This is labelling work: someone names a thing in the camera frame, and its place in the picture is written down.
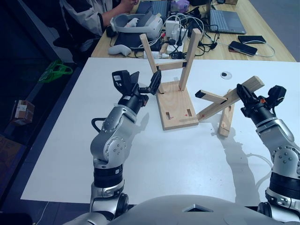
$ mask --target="laptop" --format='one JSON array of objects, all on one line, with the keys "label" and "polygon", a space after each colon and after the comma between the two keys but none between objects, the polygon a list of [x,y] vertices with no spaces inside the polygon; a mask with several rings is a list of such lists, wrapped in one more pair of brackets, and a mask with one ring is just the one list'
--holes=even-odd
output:
[{"label": "laptop", "polygon": [[239,15],[236,12],[228,12],[211,9],[210,0],[206,0],[206,15],[210,25],[210,31],[232,33],[232,34],[246,34],[245,28],[240,21]]},{"label": "laptop", "polygon": [[157,13],[161,14],[161,18],[165,21],[168,18],[168,14],[171,7],[171,1],[162,0],[162,1],[141,1],[136,13],[137,14],[147,14],[150,10],[153,15]]}]

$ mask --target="vr headset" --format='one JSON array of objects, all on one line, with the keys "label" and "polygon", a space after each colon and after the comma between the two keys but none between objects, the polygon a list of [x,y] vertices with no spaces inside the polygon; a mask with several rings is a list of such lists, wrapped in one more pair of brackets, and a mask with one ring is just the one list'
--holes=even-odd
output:
[{"label": "vr headset", "polygon": [[[126,27],[126,24],[132,19],[137,18],[138,22],[135,27]],[[112,30],[122,33],[146,33],[148,39],[156,39],[159,36],[160,29],[163,26],[162,18],[147,14],[120,14],[113,17],[110,21]]]}]

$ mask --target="smartphone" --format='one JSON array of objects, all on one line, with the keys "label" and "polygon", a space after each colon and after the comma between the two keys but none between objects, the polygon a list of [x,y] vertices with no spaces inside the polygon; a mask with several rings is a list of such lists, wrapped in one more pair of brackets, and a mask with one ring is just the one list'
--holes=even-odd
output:
[{"label": "smartphone", "polygon": [[239,41],[244,44],[248,41],[250,43],[256,43],[256,44],[265,44],[266,40],[262,36],[244,36],[244,35],[238,35]]},{"label": "smartphone", "polygon": [[241,44],[240,42],[237,41],[232,41],[228,46],[228,48],[249,56],[254,56],[257,52],[257,48]]}]

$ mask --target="wooden plank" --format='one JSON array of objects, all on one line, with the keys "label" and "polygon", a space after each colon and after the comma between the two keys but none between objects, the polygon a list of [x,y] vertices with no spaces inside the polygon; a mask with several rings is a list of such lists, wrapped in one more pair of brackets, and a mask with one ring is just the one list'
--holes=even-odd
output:
[{"label": "wooden plank", "polygon": [[231,127],[231,122],[233,120],[233,111],[234,111],[234,104],[226,107],[222,111],[222,116],[219,124],[218,133],[221,136],[228,137]]},{"label": "wooden plank", "polygon": [[188,90],[180,91],[179,81],[161,85],[165,93],[157,93],[156,97],[163,130],[197,125],[199,122]]},{"label": "wooden plank", "polygon": [[[144,47],[144,50],[146,52],[148,62],[150,63],[150,67],[152,69],[152,73],[154,74],[155,72],[157,72],[158,69],[156,68],[156,64],[155,64],[153,55],[151,53],[151,49],[150,49],[150,46],[149,46],[146,34],[141,34],[140,35],[140,39],[141,39],[142,45]],[[158,90],[159,90],[160,93],[164,93],[165,92],[164,89],[163,89],[163,87],[161,85],[159,86]]]},{"label": "wooden plank", "polygon": [[197,98],[205,99],[205,100],[215,102],[215,103],[223,103],[223,102],[227,101],[227,98],[225,98],[223,96],[213,94],[213,93],[210,93],[210,92],[205,91],[205,90],[198,91],[195,94],[195,96]]},{"label": "wooden plank", "polygon": [[187,62],[186,60],[182,60],[176,62],[158,63],[156,64],[156,66],[160,70],[179,69],[179,68],[183,68],[184,63],[186,62]]},{"label": "wooden plank", "polygon": [[191,35],[191,41],[189,42],[188,45],[188,50],[187,50],[187,55],[186,55],[186,61],[187,61],[187,65],[186,67],[183,68],[182,73],[181,73],[181,78],[180,78],[180,82],[179,82],[179,87],[180,90],[184,90],[188,81],[188,75],[189,72],[191,71],[191,67],[193,64],[193,60],[195,57],[195,52],[200,40],[200,36],[201,36],[201,32],[199,31],[199,29],[194,28],[192,31],[192,35]]},{"label": "wooden plank", "polygon": [[[245,81],[242,85],[246,86],[250,92],[254,92],[261,87],[264,86],[264,83],[259,79],[257,76],[253,76],[247,81]],[[237,102],[240,98],[236,92],[236,88],[224,95],[225,98],[228,100],[223,104],[213,103],[210,106],[206,107],[202,111],[197,114],[197,118],[199,121],[205,120],[214,114],[218,113],[219,111],[225,109],[226,107],[232,105],[233,103]]]}]

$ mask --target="power strip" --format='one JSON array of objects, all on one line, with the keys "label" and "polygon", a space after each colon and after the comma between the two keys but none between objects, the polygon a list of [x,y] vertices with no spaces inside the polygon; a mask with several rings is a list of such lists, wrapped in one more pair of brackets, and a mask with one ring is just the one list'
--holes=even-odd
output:
[{"label": "power strip", "polygon": [[[183,37],[183,35],[184,35],[184,32],[186,31],[186,29],[181,29],[181,38]],[[168,47],[167,47],[167,54],[170,54],[170,53],[172,53],[176,48],[177,48],[177,50],[179,51],[179,52],[182,52],[183,51],[183,46],[184,46],[184,43],[185,43],[185,41],[186,41],[186,39],[187,39],[187,33],[186,33],[186,35],[184,36],[184,38],[183,38],[183,40],[182,40],[182,45],[181,46],[179,46],[178,48],[177,48],[177,45],[168,45]]]},{"label": "power strip", "polygon": [[[168,45],[167,47],[167,54],[171,54],[172,52],[174,52],[174,50],[177,48],[177,45]],[[179,46],[177,48],[177,50],[179,52],[182,52],[183,51],[183,45]]]}]

